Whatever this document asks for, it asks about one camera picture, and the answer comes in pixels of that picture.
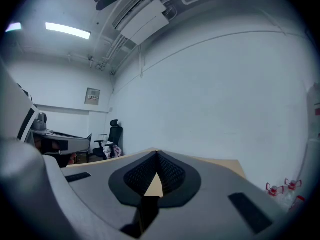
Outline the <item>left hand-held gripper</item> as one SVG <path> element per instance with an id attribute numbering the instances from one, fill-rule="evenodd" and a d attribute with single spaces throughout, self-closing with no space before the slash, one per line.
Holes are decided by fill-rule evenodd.
<path id="1" fill-rule="evenodd" d="M 46 126 L 47 115 L 40 113 L 22 88 L 0 63 L 0 140 L 15 140 L 52 149 L 54 154 L 69 155 L 90 150 L 92 134 L 78 137 L 52 131 Z"/>

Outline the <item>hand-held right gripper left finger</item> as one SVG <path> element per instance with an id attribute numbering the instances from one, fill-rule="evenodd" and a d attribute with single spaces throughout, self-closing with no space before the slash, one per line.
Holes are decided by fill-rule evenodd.
<path id="1" fill-rule="evenodd" d="M 72 209 L 85 239 L 157 239 L 157 197 L 146 192 L 155 178 L 157 152 L 63 169 L 80 207 Z"/>

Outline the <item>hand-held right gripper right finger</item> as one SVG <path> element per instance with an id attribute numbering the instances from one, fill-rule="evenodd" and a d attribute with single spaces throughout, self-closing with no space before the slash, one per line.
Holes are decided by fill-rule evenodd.
<path id="1" fill-rule="evenodd" d="M 201 186 L 184 206 L 161 208 L 144 233 L 144 240 L 275 240 L 281 233 L 285 213 L 263 190 L 234 171 L 183 154 L 170 157 L 198 171 Z M 239 213 L 231 198 L 244 194 L 269 220 L 256 233 Z"/>

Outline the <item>black office chair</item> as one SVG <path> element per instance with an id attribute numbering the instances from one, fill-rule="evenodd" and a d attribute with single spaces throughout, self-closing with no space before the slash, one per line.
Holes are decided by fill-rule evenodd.
<path id="1" fill-rule="evenodd" d="M 92 150 L 93 154 L 99 158 L 102 158 L 103 160 L 109 160 L 106 158 L 103 152 L 103 148 L 105 146 L 110 147 L 114 145 L 117 145 L 119 147 L 119 141 L 122 134 L 123 134 L 123 127 L 119 125 L 119 120 L 118 119 L 112 120 L 110 122 L 110 130 L 109 130 L 109 135 L 108 135 L 106 144 L 103 145 L 103 143 L 105 142 L 104 140 L 95 140 L 94 142 L 98 143 L 99 147 L 94 148 Z"/>

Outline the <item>white and red patterned cloth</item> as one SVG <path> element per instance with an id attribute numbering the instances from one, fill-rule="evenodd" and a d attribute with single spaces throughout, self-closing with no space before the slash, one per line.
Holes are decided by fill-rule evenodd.
<path id="1" fill-rule="evenodd" d="M 117 145 L 105 146 L 103 148 L 103 153 L 107 159 L 114 159 L 123 155 L 122 150 Z"/>

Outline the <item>pack of red-capped water bottles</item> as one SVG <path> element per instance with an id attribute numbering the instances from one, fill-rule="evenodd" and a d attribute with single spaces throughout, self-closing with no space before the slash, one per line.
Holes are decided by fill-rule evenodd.
<path id="1" fill-rule="evenodd" d="M 265 186 L 265 193 L 277 202 L 277 204 L 285 211 L 290 210 L 302 205 L 306 199 L 298 195 L 297 190 L 302 187 L 302 180 L 291 180 L 287 178 L 284 180 L 282 186 L 271 186 L 269 183 Z"/>

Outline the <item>long ceiling light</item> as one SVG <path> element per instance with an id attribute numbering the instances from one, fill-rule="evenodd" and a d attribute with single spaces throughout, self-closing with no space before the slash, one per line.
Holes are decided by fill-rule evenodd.
<path id="1" fill-rule="evenodd" d="M 72 36 L 79 37 L 79 38 L 82 38 L 85 40 L 89 40 L 90 36 L 91 36 L 91 33 L 88 31 L 84 31 L 84 30 L 80 30 L 77 28 L 73 28 L 73 27 L 65 26 L 65 25 L 61 25 L 61 24 L 56 24 L 56 23 L 46 22 L 45 28 L 48 31 L 64 33 L 64 34 L 72 35 Z"/>
<path id="2" fill-rule="evenodd" d="M 20 22 L 16 22 L 16 23 L 9 24 L 9 26 L 7 27 L 5 32 L 8 33 L 8 32 L 12 32 L 12 31 L 19 31 L 21 29 L 22 29 L 21 23 Z"/>

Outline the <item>white ceiling air conditioner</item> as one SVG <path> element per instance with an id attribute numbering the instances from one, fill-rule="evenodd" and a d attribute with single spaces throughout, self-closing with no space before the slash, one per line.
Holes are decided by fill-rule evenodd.
<path id="1" fill-rule="evenodd" d="M 170 22 L 160 0 L 131 0 L 113 22 L 115 30 L 136 45 L 141 45 Z"/>

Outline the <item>grey wall electrical panel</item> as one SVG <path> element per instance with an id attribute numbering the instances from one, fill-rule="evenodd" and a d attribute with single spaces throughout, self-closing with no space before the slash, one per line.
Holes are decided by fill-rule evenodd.
<path id="1" fill-rule="evenodd" d="M 100 100 L 100 93 L 101 91 L 98 89 L 87 88 L 84 103 L 87 105 L 98 106 Z"/>

